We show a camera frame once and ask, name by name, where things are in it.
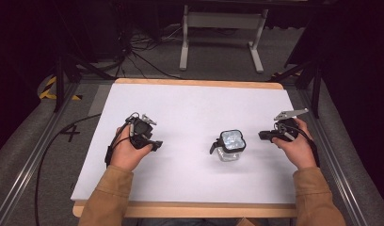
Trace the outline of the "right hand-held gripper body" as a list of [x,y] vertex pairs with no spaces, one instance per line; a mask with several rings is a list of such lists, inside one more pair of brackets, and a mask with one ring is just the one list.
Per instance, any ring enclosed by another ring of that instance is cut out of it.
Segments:
[[308,139],[309,137],[307,136],[307,134],[299,128],[295,121],[296,116],[308,112],[308,108],[281,111],[281,113],[279,113],[279,115],[274,118],[274,137],[288,142],[294,141],[298,137],[298,135],[302,135],[304,138]]

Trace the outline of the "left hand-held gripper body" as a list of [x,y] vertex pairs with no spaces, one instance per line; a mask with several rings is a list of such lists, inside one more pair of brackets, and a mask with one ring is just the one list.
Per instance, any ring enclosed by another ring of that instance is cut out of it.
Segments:
[[148,145],[147,141],[151,140],[152,127],[156,125],[152,119],[145,114],[139,117],[137,112],[134,112],[126,119],[126,123],[130,125],[130,139],[132,145],[136,149],[141,149]]

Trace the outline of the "glass jar with black lid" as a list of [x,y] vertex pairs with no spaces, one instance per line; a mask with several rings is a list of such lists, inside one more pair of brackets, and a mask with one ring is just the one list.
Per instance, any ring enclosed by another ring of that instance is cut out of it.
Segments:
[[236,161],[240,158],[247,144],[239,130],[222,131],[212,144],[209,154],[217,153],[222,162]]

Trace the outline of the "person's right hand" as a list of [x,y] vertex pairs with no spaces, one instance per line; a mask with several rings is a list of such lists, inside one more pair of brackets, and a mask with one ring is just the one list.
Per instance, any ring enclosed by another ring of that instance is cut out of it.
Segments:
[[277,137],[274,137],[272,142],[284,150],[287,158],[299,170],[317,167],[309,141],[301,134],[291,142],[284,141]]

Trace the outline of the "person's left hand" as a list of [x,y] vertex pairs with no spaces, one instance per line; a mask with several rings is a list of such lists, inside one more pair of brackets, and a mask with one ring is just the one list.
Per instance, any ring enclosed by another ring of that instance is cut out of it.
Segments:
[[130,126],[126,125],[116,138],[110,165],[123,170],[133,171],[142,158],[151,152],[152,145],[148,144],[141,149],[136,149],[130,142],[129,129]]

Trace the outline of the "black metal stand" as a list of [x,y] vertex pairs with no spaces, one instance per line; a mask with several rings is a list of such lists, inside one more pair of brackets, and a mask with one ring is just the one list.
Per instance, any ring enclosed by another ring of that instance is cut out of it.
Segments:
[[84,59],[72,55],[60,55],[56,60],[55,76],[56,76],[56,108],[58,112],[65,102],[65,83],[64,76],[67,76],[71,84],[78,84],[81,81],[81,73],[77,65],[83,66],[87,71],[94,73],[101,77],[103,80],[115,80],[115,77],[110,76],[104,71],[96,68],[92,64],[86,62]]
[[312,98],[311,98],[311,109],[315,118],[319,118],[319,94],[321,88],[321,61],[311,60],[304,62],[300,65],[293,67],[283,73],[275,73],[269,82],[279,83],[281,80],[286,79],[296,73],[300,73],[300,76],[295,81],[295,87],[297,89],[306,89],[309,84],[312,84]]

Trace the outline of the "white table cover sheet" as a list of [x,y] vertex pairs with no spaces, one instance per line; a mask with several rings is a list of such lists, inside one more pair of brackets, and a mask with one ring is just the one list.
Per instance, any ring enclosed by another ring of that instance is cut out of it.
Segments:
[[[134,171],[136,202],[292,203],[295,166],[258,133],[270,130],[282,110],[292,109],[283,89],[115,84],[72,193],[87,199],[105,171],[104,157],[116,130],[138,112],[156,125],[163,145]],[[239,130],[247,144],[236,161],[209,154],[222,131]]]

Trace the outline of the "yellow black striped tape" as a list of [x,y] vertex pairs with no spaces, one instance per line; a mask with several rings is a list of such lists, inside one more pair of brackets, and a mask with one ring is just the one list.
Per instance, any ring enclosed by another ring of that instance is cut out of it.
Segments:
[[[51,78],[47,81],[45,87],[40,93],[40,99],[56,99],[56,95],[51,93],[50,90],[56,82],[56,76],[51,76]],[[72,100],[81,101],[83,99],[83,95],[73,95]]]

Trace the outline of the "white metal stand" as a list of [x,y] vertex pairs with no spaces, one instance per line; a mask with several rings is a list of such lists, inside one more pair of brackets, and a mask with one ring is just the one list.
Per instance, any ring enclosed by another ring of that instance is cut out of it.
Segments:
[[181,71],[187,69],[188,60],[188,29],[197,28],[229,28],[229,29],[251,29],[256,31],[253,41],[248,43],[248,48],[257,73],[264,71],[263,63],[259,56],[258,45],[264,30],[268,10],[263,9],[258,14],[244,13],[219,13],[219,12],[194,12],[190,11],[188,5],[184,6],[183,15],[183,45],[179,68]]

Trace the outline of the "aluminium rail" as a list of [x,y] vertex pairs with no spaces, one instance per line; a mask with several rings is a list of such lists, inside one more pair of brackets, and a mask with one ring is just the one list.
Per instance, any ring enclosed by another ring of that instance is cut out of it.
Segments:
[[57,112],[54,112],[51,115],[36,146],[18,173],[14,184],[11,186],[10,191],[0,206],[0,226],[6,225],[14,207],[24,193],[24,190],[31,180],[34,171],[41,161],[44,149],[48,146],[49,141],[53,137],[54,129],[56,128],[59,119],[64,112],[64,109],[72,99],[72,96],[76,92],[77,88],[77,83],[70,83],[68,85],[67,89],[64,91],[64,97],[61,106],[58,108]]
[[344,171],[333,152],[333,149],[328,140],[328,136],[323,128],[322,123],[313,115],[310,109],[308,122],[312,125],[313,131],[319,136],[316,139],[318,146],[322,150],[324,160],[327,162],[328,168],[333,180],[338,188],[338,191],[343,199],[344,206],[350,216],[354,226],[369,226],[357,202],[357,199],[351,189]]

